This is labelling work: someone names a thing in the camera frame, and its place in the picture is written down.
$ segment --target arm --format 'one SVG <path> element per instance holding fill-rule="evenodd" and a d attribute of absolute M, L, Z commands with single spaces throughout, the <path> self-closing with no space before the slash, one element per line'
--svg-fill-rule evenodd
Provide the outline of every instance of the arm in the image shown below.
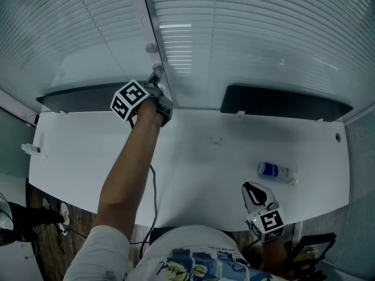
<path fill-rule="evenodd" d="M 130 240 L 162 122 L 153 101 L 139 106 L 137 122 L 101 190 L 95 226 L 113 227 Z"/>

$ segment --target white sleeve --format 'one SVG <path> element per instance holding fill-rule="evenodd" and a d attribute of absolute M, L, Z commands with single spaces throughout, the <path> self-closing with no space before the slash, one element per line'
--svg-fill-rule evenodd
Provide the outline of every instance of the white sleeve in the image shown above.
<path fill-rule="evenodd" d="M 68 268 L 64 281 L 123 281 L 128 260 L 126 236 L 115 228 L 96 226 Z"/>

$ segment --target wooden floor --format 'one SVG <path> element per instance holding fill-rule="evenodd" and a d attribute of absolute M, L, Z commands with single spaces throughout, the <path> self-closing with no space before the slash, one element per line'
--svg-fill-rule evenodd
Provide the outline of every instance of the wooden floor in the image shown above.
<path fill-rule="evenodd" d="M 50 204 L 51 210 L 60 211 L 61 201 L 44 193 L 43 191 L 29 185 L 29 206 L 33 208 L 42 207 L 42 199 L 46 198 Z M 38 226 L 35 232 L 39 235 L 39 241 L 34 247 L 37 263 L 45 281 L 60 281 L 66 273 L 67 268 L 71 264 L 77 252 L 82 247 L 85 237 L 90 233 L 95 221 L 96 214 L 86 210 L 82 210 L 75 206 L 69 205 L 70 225 L 68 227 L 68 234 L 66 236 L 58 234 L 54 225 Z M 72 229 L 85 237 L 69 231 Z M 136 225 L 133 231 L 131 242 L 142 242 L 149 227 Z M 291 240 L 292 226 L 289 227 L 288 240 Z M 234 232 L 233 233 L 239 249 L 242 251 L 243 247 L 252 243 L 253 238 L 250 231 Z M 139 250 L 141 244 L 131 245 L 129 253 L 129 261 L 135 266 L 139 262 Z M 254 245 L 248 252 L 249 255 L 244 255 L 249 259 L 253 267 L 259 268 L 261 266 L 261 245 Z"/>

